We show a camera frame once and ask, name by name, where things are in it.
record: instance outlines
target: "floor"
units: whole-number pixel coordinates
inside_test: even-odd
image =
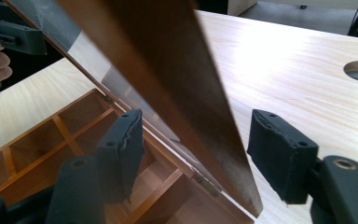
[[[307,7],[259,1],[240,17],[346,35],[356,10]]]

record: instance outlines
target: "wooden compartment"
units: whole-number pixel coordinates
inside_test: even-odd
[[[92,154],[122,113],[94,90],[0,148],[0,195],[7,205],[54,185],[62,163]],[[131,197],[104,205],[106,223],[252,222],[148,131],[144,145]]]

